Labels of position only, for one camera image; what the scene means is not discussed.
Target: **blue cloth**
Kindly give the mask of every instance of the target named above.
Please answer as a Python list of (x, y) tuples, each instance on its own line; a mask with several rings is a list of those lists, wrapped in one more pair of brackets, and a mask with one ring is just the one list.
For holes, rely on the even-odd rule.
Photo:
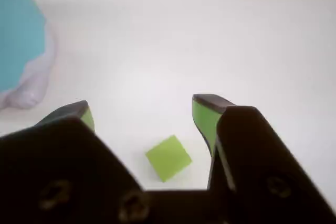
[(0, 92), (17, 86), (45, 51), (45, 19), (33, 0), (0, 0)]

